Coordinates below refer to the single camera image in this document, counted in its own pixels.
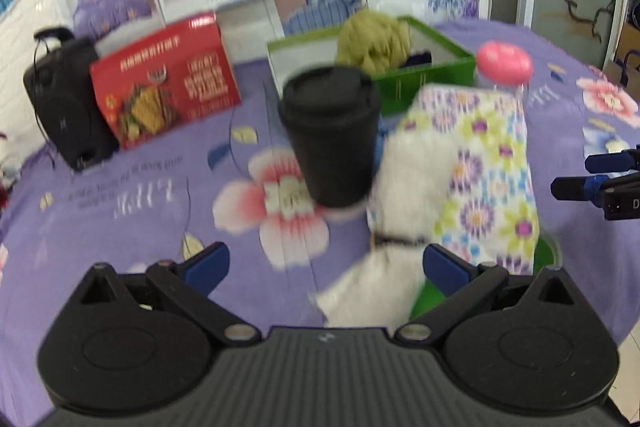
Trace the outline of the olive green mesh bath sponge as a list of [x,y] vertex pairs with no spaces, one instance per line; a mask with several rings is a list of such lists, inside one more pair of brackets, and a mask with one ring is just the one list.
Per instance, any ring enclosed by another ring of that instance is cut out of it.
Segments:
[[362,10],[342,26],[335,64],[358,68],[369,76],[382,75],[404,65],[410,51],[406,22],[382,12]]

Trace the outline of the floral quilted oven mitt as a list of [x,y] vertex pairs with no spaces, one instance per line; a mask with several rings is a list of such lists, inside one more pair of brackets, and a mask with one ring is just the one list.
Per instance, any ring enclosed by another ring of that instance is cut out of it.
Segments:
[[428,84],[389,134],[423,130],[461,139],[433,242],[473,265],[498,254],[532,262],[539,225],[521,100],[502,91]]

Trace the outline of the black lidded coffee cup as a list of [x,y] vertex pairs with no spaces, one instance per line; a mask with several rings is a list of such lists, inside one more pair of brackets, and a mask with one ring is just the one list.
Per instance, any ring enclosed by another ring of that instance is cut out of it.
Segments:
[[315,202],[346,208],[368,195],[381,115],[368,75],[345,66],[305,70],[285,83],[278,113]]

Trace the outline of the white fluffy towel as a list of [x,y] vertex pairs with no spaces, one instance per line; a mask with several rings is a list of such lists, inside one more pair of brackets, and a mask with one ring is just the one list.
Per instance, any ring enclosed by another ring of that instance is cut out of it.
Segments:
[[408,320],[424,284],[422,256],[444,214],[461,139],[436,131],[386,136],[367,205],[370,251],[314,295],[329,329]]

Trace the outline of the green cardboard box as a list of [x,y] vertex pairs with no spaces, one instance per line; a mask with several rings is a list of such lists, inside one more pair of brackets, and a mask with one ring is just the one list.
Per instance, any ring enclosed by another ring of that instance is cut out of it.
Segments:
[[[378,85],[383,115],[405,112],[418,91],[429,83],[471,87],[474,84],[475,57],[460,44],[411,16],[401,20],[409,27],[411,52],[427,51],[432,61],[427,65],[406,67],[373,78]],[[276,89],[307,69],[335,64],[338,26],[271,40],[267,57]]]

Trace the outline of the glass jar with pink lid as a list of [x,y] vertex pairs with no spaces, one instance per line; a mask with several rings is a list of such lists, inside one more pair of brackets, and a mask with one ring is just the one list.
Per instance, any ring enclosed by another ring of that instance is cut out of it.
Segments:
[[475,54],[475,86],[525,98],[534,75],[530,55],[515,44],[487,41]]

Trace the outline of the black portable speaker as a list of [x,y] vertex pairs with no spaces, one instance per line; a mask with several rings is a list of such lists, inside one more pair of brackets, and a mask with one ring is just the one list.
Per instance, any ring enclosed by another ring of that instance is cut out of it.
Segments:
[[32,58],[23,84],[37,124],[76,172],[110,159],[119,145],[96,101],[90,66],[99,55],[92,41],[66,27],[43,28],[34,39],[46,53]]

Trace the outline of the purple floral tablecloth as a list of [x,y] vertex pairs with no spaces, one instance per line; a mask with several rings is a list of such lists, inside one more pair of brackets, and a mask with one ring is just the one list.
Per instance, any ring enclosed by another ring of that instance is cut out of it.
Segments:
[[[616,340],[639,318],[639,225],[608,221],[586,202],[559,202],[558,176],[591,154],[637,144],[634,120],[597,109],[604,78],[521,26],[455,20],[442,32],[470,51],[505,41],[533,59],[525,105],[527,157],[541,236]],[[240,66],[243,102],[212,118],[74,173],[46,152],[29,158],[1,218],[1,410],[32,426],[51,410],[37,353],[93,263],[140,273],[214,242],[230,251],[216,303],[260,329],[326,326],[314,295],[370,251],[367,213],[323,211],[291,233],[262,211],[257,171],[290,153],[264,62]]]

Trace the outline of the dark purple velvet scrunchie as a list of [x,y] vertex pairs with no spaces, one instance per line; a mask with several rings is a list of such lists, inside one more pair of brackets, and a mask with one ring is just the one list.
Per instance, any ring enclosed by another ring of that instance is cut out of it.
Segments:
[[411,54],[401,68],[422,67],[431,65],[433,62],[432,54],[429,50],[424,52]]

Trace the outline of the red cracker box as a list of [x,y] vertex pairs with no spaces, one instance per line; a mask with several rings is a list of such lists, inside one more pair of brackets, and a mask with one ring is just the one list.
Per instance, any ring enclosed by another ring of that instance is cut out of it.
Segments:
[[212,12],[153,32],[90,66],[96,103],[124,150],[241,104]]

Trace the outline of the green pot holder mat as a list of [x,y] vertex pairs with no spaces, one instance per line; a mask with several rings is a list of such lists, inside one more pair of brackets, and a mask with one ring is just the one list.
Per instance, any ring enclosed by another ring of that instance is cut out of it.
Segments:
[[[494,286],[492,286],[492,293],[495,295],[496,299],[502,298],[504,300],[509,300],[509,294],[516,295],[517,293],[525,291],[525,289],[533,282],[536,275],[538,275],[543,269],[559,267],[562,263],[563,260],[560,247],[554,239],[544,233],[541,238],[538,239],[534,248],[534,257],[532,262],[528,262],[527,260],[518,260],[514,255],[498,254],[495,260],[482,261],[477,263],[477,265],[474,265],[474,267],[477,267],[478,269],[477,277],[475,277],[475,279],[469,284],[463,286],[460,291],[462,291],[466,286],[474,285],[477,279],[482,279],[486,274],[489,274],[490,280],[495,281]],[[412,311],[410,312],[410,317],[412,319],[420,317],[420,315],[433,310],[435,307],[443,303],[446,298],[448,297],[442,295],[435,285],[426,279],[423,288],[420,290],[418,298],[416,298]]]

